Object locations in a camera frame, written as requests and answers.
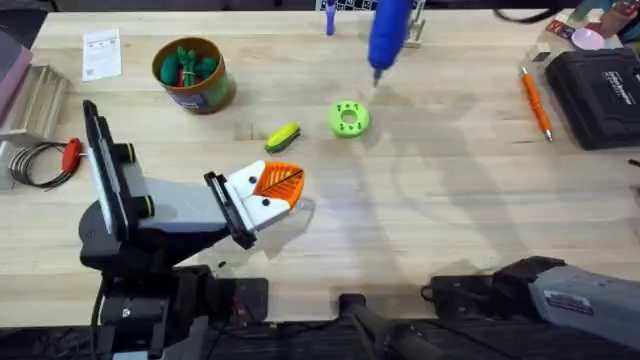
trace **orange container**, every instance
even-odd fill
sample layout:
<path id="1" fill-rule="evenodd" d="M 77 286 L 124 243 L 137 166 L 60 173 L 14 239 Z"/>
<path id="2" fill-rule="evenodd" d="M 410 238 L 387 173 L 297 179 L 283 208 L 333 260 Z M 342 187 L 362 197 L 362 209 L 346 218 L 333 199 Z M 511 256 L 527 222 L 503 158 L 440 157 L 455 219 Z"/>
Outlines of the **orange container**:
<path id="1" fill-rule="evenodd" d="M 196 59 L 212 57 L 216 59 L 218 66 L 213 75 L 202 82 L 188 87 L 169 86 L 160 81 L 160 69 L 162 62 L 169 55 L 178 53 L 178 46 L 185 51 L 193 50 Z M 233 100 L 236 92 L 235 82 L 224 64 L 224 57 L 218 47 L 211 41 L 188 37 L 170 42 L 156 53 L 152 63 L 153 76 L 164 87 L 169 96 L 185 109 L 195 114 L 211 114 L 223 109 Z"/>

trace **red handle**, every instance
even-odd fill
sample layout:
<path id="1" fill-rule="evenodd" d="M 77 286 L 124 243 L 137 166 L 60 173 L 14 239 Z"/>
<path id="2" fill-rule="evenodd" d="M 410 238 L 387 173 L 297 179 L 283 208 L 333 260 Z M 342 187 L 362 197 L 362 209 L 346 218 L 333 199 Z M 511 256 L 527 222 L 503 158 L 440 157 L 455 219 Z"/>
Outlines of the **red handle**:
<path id="1" fill-rule="evenodd" d="M 69 140 L 69 143 L 64 147 L 64 152 L 62 153 L 62 171 L 70 173 L 78 167 L 81 151 L 82 143 L 78 138 Z"/>

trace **glue gun nozzle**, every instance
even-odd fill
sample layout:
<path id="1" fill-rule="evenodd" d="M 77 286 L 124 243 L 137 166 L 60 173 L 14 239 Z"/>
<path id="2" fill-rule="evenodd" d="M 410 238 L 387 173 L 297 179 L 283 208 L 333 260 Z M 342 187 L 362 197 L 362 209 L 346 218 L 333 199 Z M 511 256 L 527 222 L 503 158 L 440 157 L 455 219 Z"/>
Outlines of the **glue gun nozzle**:
<path id="1" fill-rule="evenodd" d="M 375 69 L 373 72 L 373 87 L 378 87 L 378 82 L 380 82 L 381 77 L 382 77 L 382 70 Z"/>

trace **yellow and green toy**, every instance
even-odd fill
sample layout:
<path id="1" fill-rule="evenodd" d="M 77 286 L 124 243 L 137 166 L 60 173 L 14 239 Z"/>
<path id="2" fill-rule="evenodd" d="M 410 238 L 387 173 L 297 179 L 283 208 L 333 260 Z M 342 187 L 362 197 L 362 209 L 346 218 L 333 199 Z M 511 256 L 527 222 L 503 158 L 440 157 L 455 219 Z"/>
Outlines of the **yellow and green toy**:
<path id="1" fill-rule="evenodd" d="M 270 154 L 280 152 L 291 145 L 298 136 L 300 136 L 300 126 L 296 123 L 287 124 L 269 136 L 264 150 Z"/>

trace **coiled wire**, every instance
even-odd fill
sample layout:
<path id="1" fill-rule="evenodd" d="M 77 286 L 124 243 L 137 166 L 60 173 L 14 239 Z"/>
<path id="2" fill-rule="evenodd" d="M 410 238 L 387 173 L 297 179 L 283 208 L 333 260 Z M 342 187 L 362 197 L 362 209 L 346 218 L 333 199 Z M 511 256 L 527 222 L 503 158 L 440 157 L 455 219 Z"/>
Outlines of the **coiled wire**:
<path id="1" fill-rule="evenodd" d="M 55 178 L 42 183 L 36 183 L 31 178 L 31 167 L 36 157 L 44 151 L 48 149 L 57 149 L 62 153 L 66 145 L 67 144 L 65 143 L 46 141 L 20 149 L 20 151 L 16 153 L 16 155 L 13 157 L 13 159 L 11 159 L 11 162 L 9 163 L 9 171 L 11 173 L 11 176 L 21 184 L 47 190 L 51 190 L 64 184 L 65 182 L 67 182 L 67 180 L 71 179 L 73 174 L 75 174 L 76 170 L 78 169 L 77 166 L 73 168 L 71 172 L 63 171 Z"/>

